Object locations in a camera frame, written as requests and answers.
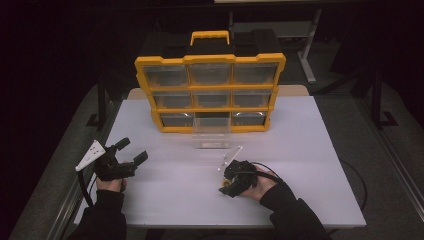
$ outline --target yellow storage organizer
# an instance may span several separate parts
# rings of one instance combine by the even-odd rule
[[[192,133],[197,118],[229,118],[231,132],[266,131],[286,58],[272,30],[153,33],[135,61],[162,132]]]

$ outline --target hand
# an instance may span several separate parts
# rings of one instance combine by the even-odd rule
[[[255,167],[257,171],[265,172],[262,168],[259,168],[257,166]],[[272,171],[268,171],[266,173],[275,176],[275,174]],[[246,191],[242,192],[240,196],[250,197],[256,201],[260,201],[262,196],[276,184],[277,184],[276,182],[274,182],[273,180],[269,178],[258,176],[258,184],[256,185],[256,187],[251,187],[247,189]]]
[[[96,178],[96,184],[98,190],[108,190],[112,192],[121,192],[121,188],[127,187],[127,179],[115,179],[112,181],[102,181],[100,178]]]

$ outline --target desk in background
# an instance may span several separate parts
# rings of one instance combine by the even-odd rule
[[[365,226],[324,122],[310,96],[279,97],[267,132],[231,135],[243,146],[239,160],[263,163],[304,199],[326,228]],[[127,223],[147,228],[269,228],[270,211],[251,199],[218,191],[217,170],[230,149],[196,149],[190,134],[161,133],[147,100],[122,103],[107,146],[128,137],[121,161],[143,150],[149,159],[129,179],[123,213]],[[95,200],[95,188],[92,198]],[[85,202],[75,223],[79,223]]]

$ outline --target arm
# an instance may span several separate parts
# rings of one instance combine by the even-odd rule
[[[80,224],[68,239],[126,239],[127,224],[121,213],[124,194],[120,192],[126,181],[97,179],[96,184],[97,202],[84,210]]]
[[[276,184],[268,178],[258,176],[258,185],[241,195],[253,198],[274,211],[270,220],[275,227],[277,239],[331,239],[312,209],[302,199],[296,199],[285,183]]]

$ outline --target yellow handle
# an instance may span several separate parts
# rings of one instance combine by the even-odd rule
[[[228,31],[200,31],[191,34],[190,46],[193,46],[196,38],[226,38],[227,44],[230,45],[230,34]]]

